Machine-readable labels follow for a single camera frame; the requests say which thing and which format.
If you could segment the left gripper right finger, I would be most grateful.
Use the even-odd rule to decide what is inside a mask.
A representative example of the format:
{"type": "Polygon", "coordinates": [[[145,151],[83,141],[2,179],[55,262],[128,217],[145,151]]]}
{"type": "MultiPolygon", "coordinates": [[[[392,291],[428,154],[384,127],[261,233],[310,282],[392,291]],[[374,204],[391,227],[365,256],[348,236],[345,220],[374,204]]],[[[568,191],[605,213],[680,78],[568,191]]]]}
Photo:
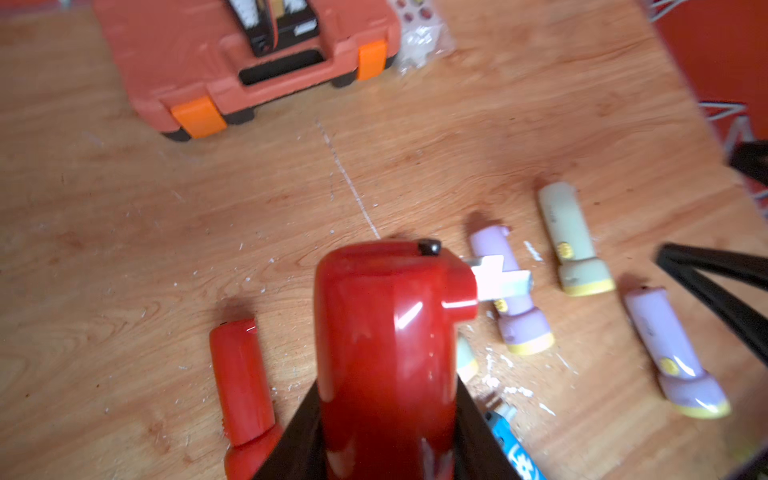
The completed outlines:
{"type": "Polygon", "coordinates": [[[457,378],[455,480],[520,480],[464,383],[457,378]]]}

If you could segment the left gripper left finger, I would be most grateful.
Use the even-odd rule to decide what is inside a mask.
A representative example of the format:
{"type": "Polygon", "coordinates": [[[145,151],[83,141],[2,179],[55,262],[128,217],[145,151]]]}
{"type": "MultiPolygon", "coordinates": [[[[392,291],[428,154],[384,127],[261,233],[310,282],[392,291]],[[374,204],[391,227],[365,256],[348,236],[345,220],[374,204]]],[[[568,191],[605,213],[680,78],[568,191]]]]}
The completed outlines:
{"type": "Polygon", "coordinates": [[[320,404],[314,382],[253,480],[327,478],[320,404]]]}

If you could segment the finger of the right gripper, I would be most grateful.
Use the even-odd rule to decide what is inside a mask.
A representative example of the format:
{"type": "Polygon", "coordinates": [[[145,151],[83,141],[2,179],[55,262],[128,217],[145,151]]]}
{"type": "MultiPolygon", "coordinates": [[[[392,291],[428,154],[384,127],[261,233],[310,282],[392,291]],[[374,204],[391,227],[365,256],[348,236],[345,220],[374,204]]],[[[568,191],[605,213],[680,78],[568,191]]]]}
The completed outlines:
{"type": "Polygon", "coordinates": [[[765,257],[665,243],[655,263],[711,310],[756,358],[767,362],[767,317],[704,276],[709,272],[765,291],[765,257]]]}

